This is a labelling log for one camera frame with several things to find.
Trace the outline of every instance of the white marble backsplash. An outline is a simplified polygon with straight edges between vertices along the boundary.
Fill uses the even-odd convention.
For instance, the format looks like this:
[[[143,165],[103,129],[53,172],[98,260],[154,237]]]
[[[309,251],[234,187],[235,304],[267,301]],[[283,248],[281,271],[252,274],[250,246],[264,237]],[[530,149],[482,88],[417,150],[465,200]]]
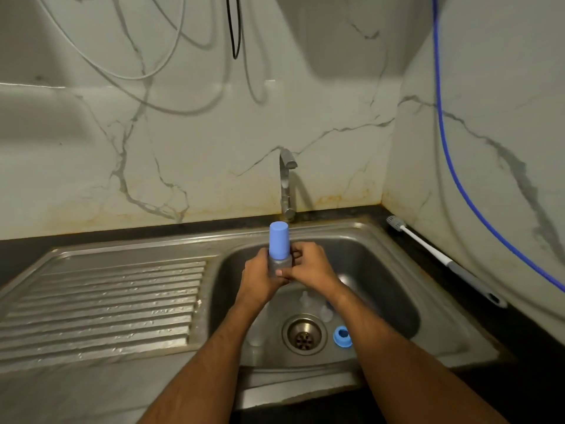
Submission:
[[[179,0],[155,0],[171,21]],[[152,70],[175,30],[152,0],[46,0],[105,68]],[[104,78],[34,0],[0,0],[0,239],[378,203],[412,0],[187,0],[179,48],[144,82]]]
[[[562,283],[564,8],[565,0],[447,0],[440,21],[443,117],[458,176],[486,219]],[[565,343],[565,293],[499,243],[456,190],[438,134],[430,0],[419,11],[383,204]]]

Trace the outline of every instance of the blue bottle cap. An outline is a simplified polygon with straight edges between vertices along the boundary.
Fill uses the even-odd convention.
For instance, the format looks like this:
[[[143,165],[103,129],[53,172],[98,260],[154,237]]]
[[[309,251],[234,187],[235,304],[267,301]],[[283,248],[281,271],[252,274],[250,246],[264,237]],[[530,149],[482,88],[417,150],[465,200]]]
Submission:
[[[274,221],[269,226],[269,256],[275,260],[285,260],[290,256],[288,224]]]
[[[341,348],[349,348],[353,345],[351,337],[349,336],[349,330],[345,326],[338,326],[333,333],[333,341]]]

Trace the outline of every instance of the drain strainer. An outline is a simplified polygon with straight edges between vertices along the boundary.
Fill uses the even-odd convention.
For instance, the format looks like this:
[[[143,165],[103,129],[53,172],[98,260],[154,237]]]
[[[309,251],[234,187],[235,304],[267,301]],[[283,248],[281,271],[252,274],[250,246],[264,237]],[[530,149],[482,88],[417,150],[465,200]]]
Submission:
[[[308,356],[325,346],[327,333],[324,324],[310,314],[295,315],[282,328],[282,340],[294,353]]]

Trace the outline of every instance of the faucet spout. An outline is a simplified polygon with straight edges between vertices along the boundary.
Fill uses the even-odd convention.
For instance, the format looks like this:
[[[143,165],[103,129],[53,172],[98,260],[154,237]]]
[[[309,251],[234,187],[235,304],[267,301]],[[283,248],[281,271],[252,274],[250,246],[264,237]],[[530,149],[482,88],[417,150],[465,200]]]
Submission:
[[[281,174],[281,211],[286,220],[292,221],[296,215],[290,202],[290,170],[298,167],[296,160],[290,150],[281,148],[279,157],[279,168]]]

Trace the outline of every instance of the blue cable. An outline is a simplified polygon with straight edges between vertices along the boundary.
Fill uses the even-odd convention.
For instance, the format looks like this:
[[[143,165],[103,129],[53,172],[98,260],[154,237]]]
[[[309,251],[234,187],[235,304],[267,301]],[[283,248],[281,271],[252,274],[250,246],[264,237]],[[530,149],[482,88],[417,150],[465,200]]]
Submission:
[[[445,154],[445,160],[448,163],[449,172],[451,173],[451,177],[457,186],[457,190],[461,193],[465,202],[469,208],[475,213],[477,218],[484,224],[484,226],[492,233],[498,241],[502,242],[507,249],[513,252],[520,260],[526,263],[530,268],[540,274],[542,277],[547,279],[551,284],[555,285],[559,290],[565,292],[565,285],[561,284],[561,282],[557,281],[556,278],[553,278],[550,274],[532,262],[526,255],[524,255],[520,250],[514,247],[510,242],[506,240],[504,236],[502,236],[490,223],[487,221],[483,214],[478,210],[475,206],[465,189],[463,189],[463,185],[459,181],[457,177],[456,170],[453,167],[453,162],[451,161],[451,155],[449,154],[448,148],[448,141],[445,138],[445,127],[443,126],[443,108],[441,103],[441,79],[440,79],[440,37],[439,37],[439,3],[438,0],[432,0],[433,5],[433,53],[434,53],[434,66],[435,66],[435,76],[436,76],[436,98],[437,98],[437,119],[440,125],[440,135],[441,135],[441,146],[443,147],[443,153]]]

